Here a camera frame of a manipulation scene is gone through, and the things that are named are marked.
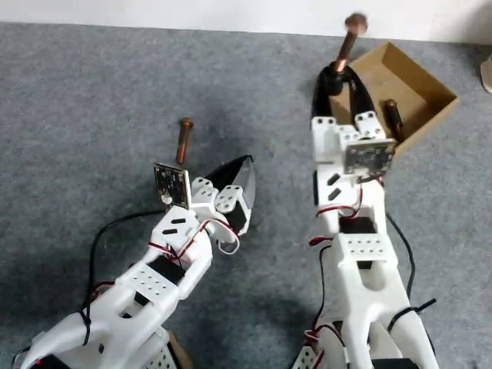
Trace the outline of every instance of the black cable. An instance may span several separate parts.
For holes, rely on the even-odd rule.
[[[15,362],[17,361],[18,357],[24,354],[25,352],[29,351],[31,349],[31,346],[27,346],[22,348],[21,350],[17,351],[12,358],[12,364],[10,365],[10,368],[12,369],[15,365]]]
[[[94,284],[95,284],[95,251],[96,251],[96,248],[98,246],[98,242],[101,239],[101,236],[107,230],[113,228],[115,225],[120,224],[124,221],[129,221],[131,219],[140,218],[140,217],[146,217],[149,215],[162,214],[162,213],[165,213],[166,211],[167,211],[167,209],[161,209],[161,210],[143,211],[143,212],[139,212],[139,213],[126,215],[123,218],[116,219],[115,221],[112,221],[111,223],[106,224],[95,235],[94,240],[92,242],[90,255],[89,255],[89,276],[88,276],[88,283],[87,283],[87,291],[85,294],[84,303],[82,304],[80,311],[78,312],[81,315],[82,320],[84,321],[84,325],[85,325],[85,329],[86,329],[84,344],[83,344],[84,346],[88,343],[89,336],[91,334],[91,296],[92,296],[92,289],[94,288]]]
[[[390,221],[390,223],[393,225],[394,229],[400,236],[401,240],[405,244],[405,247],[407,248],[408,251],[408,259],[410,260],[410,277],[408,278],[408,284],[407,284],[407,296],[408,300],[410,300],[410,295],[412,293],[412,286],[414,285],[414,279],[415,279],[415,260],[414,260],[414,253],[410,247],[410,244],[408,243],[408,240],[405,238],[405,235],[401,231],[400,227],[398,227],[398,224],[394,221],[394,219],[391,217],[390,213],[386,212],[386,217]]]
[[[324,309],[324,298],[325,298],[325,295],[326,295],[326,291],[325,291],[326,288],[324,286],[323,251],[326,250],[327,248],[330,248],[330,247],[331,247],[331,245],[323,247],[320,250],[320,253],[319,253],[320,269],[321,269],[321,288],[322,288],[322,292],[321,293],[322,293],[323,300],[321,300],[320,310],[317,312],[316,317],[314,317],[313,327],[312,327],[313,330],[316,328],[317,320],[320,318],[321,313],[323,312],[323,309]]]
[[[411,311],[415,311],[417,314],[419,314],[423,309],[427,309],[428,307],[430,307],[432,304],[435,304],[436,302],[437,302],[437,300],[435,298],[433,298],[432,300],[429,300],[428,302],[426,302],[425,304],[422,304],[419,307],[410,306],[410,307],[406,307],[405,309],[403,309],[401,311],[398,311],[394,315],[394,317],[391,319],[390,323],[387,325],[388,333],[391,333],[391,330],[393,329],[394,324],[398,321],[398,319],[403,317],[405,314],[408,314]]]

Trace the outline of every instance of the metal rod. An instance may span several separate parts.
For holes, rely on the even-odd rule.
[[[188,149],[188,143],[190,138],[190,132],[193,128],[193,121],[191,118],[183,118],[180,120],[179,125],[181,126],[179,130],[179,140],[178,140],[178,151],[176,152],[176,162],[178,164],[183,164],[186,159],[186,151]]]

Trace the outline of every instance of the open box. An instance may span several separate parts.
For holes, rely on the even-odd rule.
[[[442,121],[459,102],[459,98],[415,61],[390,42],[367,52],[351,63],[369,91],[377,116],[386,135],[393,137],[383,111],[383,102],[397,102],[403,121],[404,140],[396,155],[411,146]],[[332,99],[333,113],[339,123],[350,121],[348,87]]]

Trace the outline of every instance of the white 3d-printed robot arm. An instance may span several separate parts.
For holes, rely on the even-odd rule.
[[[87,331],[81,315],[71,314],[33,340],[21,369],[36,367],[50,355],[60,365],[77,369],[180,368],[171,353],[168,332],[161,326],[211,266],[210,237],[222,244],[234,244],[233,253],[239,246],[238,235],[248,229],[254,170],[250,157],[243,157],[238,165],[238,173],[249,173],[249,185],[243,187],[233,181],[234,188],[221,184],[219,190],[211,180],[197,178],[191,190],[186,190],[191,193],[188,209],[170,208],[152,231],[144,257],[91,303],[86,345]],[[187,182],[188,173],[182,172]],[[244,193],[250,194],[249,204]],[[234,203],[224,199],[234,199]],[[225,205],[230,211],[220,212]]]
[[[303,347],[293,368],[345,369],[350,363],[354,369],[372,369],[401,359],[409,361],[394,361],[389,367],[416,364],[437,369],[416,312],[401,316],[390,327],[410,302],[387,236],[384,189],[377,179],[361,181],[370,173],[358,163],[370,161],[371,156],[378,160],[380,154],[390,161],[394,143],[386,138],[374,111],[356,115],[356,122],[355,126],[338,125],[333,117],[320,116],[311,121],[318,217],[332,239],[321,257],[335,274],[341,299],[338,316],[328,317],[321,311],[307,332],[311,344]],[[361,160],[352,161],[349,157],[354,155]]]

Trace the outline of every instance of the screw head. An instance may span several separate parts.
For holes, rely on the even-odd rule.
[[[181,127],[193,128],[193,121],[189,117],[185,117],[179,121]]]
[[[367,31],[367,17],[361,13],[354,13],[345,19],[345,25],[350,33],[363,35]]]

